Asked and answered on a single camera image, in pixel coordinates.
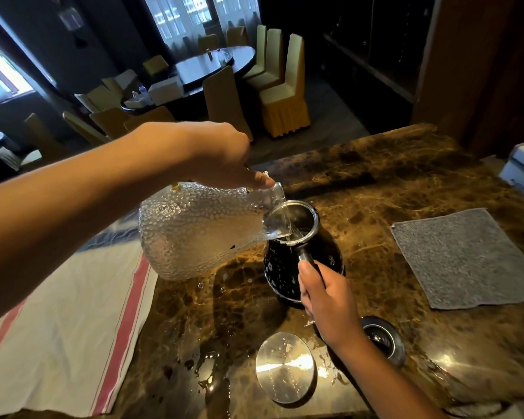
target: marble countertop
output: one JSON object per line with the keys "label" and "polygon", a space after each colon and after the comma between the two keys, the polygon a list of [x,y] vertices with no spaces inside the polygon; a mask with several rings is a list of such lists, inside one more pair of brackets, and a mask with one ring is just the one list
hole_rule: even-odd
{"label": "marble countertop", "polygon": [[[391,322],[402,371],[443,407],[524,398],[524,303],[433,311],[390,225],[486,207],[524,252],[524,198],[431,125],[414,125],[281,159],[268,170],[288,199],[313,203],[335,237],[362,316]],[[304,310],[267,285],[263,245],[211,273],[159,280],[151,313],[113,409],[115,418],[285,418],[369,409],[336,367]],[[318,380],[303,405],[273,403],[255,357],[276,331],[303,338]],[[21,412],[16,416],[60,416]]]}

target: striped cloth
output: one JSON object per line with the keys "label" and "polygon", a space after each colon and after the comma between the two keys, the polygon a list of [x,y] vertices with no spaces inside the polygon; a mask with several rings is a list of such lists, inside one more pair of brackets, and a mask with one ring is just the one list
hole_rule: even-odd
{"label": "striped cloth", "polygon": [[106,230],[70,257],[0,318],[0,415],[109,413],[156,281],[128,229]]}

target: black kettle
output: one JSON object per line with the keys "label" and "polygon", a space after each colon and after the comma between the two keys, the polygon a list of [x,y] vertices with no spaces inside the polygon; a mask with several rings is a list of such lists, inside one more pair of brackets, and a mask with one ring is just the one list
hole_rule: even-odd
{"label": "black kettle", "polygon": [[344,275],[344,260],[334,238],[320,224],[318,212],[309,203],[288,200],[287,210],[292,227],[299,232],[296,239],[271,239],[264,248],[264,276],[273,291],[280,297],[300,303],[299,248]]}

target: gray towel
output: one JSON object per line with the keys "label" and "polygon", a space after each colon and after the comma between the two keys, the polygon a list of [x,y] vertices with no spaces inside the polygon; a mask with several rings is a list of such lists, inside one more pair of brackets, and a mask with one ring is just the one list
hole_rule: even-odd
{"label": "gray towel", "polygon": [[398,222],[391,231],[432,308],[524,302],[524,254],[485,209]]}

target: hammered glass pitcher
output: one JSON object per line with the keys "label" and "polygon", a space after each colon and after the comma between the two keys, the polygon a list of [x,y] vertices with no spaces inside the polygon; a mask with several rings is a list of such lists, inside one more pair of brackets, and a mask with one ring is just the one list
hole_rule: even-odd
{"label": "hammered glass pitcher", "polygon": [[248,191],[180,182],[142,202],[144,254],[160,278],[183,280],[269,239],[291,234],[280,183]]}

